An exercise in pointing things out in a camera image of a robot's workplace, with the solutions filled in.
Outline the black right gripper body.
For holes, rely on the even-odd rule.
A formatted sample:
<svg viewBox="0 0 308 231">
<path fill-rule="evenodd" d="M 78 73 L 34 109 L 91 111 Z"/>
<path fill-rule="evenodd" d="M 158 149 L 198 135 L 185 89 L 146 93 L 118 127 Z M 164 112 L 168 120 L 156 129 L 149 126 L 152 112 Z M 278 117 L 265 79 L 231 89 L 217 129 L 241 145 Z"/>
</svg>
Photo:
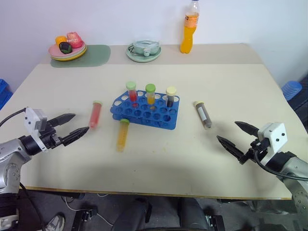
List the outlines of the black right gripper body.
<svg viewBox="0 0 308 231">
<path fill-rule="evenodd" d="M 261 161 L 266 154 L 268 153 L 268 148 L 270 147 L 270 141 L 268 138 L 263 139 L 260 141 L 259 139 L 255 139 L 251 144 L 250 148 L 244 155 L 244 162 L 247 160 L 252 160 L 256 162 L 255 152 L 257 153 L 258 160 Z"/>
</svg>

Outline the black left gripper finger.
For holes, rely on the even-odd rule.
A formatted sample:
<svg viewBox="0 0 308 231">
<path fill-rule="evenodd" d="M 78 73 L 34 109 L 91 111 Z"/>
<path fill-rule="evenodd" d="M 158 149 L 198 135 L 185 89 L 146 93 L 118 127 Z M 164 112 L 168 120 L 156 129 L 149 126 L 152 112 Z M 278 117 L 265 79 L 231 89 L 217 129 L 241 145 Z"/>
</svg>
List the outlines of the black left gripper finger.
<svg viewBox="0 0 308 231">
<path fill-rule="evenodd" d="M 57 117 L 49 120 L 48 123 L 52 127 L 60 126 L 60 125 L 63 125 L 65 123 L 69 122 L 72 118 L 75 117 L 75 115 L 76 114 L 73 114 L 73 113 L 62 114 L 60 116 L 57 116 Z"/>
<path fill-rule="evenodd" d="M 83 135 L 85 135 L 88 130 L 89 130 L 89 127 L 83 127 L 83 128 L 78 128 L 70 132 L 67 136 L 62 138 L 62 145 L 67 146 L 75 142 L 76 140 L 81 138 Z"/>
</svg>

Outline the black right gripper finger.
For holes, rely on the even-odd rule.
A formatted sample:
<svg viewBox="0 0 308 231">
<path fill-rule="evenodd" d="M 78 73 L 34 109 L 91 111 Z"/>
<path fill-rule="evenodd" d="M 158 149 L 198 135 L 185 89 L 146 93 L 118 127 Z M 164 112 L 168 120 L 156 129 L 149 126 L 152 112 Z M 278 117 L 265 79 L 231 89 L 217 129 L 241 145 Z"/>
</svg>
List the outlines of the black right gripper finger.
<svg viewBox="0 0 308 231">
<path fill-rule="evenodd" d="M 221 136 L 217 136 L 217 140 L 225 150 L 227 150 L 239 161 L 240 164 L 243 165 L 246 162 L 244 153 L 240 151 L 234 143 Z"/>
<path fill-rule="evenodd" d="M 258 131 L 259 129 L 256 128 L 253 125 L 250 125 L 246 122 L 242 122 L 242 121 L 235 121 L 235 124 L 241 129 L 243 130 L 245 133 L 258 137 Z"/>
</svg>

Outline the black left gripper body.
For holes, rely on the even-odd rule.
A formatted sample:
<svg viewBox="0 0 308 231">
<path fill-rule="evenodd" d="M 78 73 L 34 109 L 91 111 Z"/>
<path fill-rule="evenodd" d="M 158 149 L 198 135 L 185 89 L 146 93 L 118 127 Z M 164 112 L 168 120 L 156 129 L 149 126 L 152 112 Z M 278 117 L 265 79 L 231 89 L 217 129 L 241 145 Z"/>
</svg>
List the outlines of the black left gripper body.
<svg viewBox="0 0 308 231">
<path fill-rule="evenodd" d="M 63 137 L 58 136 L 55 130 L 55 127 L 60 125 L 61 124 L 59 122 L 48 121 L 45 129 L 39 132 L 39 138 L 47 149 L 54 149 L 55 147 L 63 144 Z"/>
</svg>

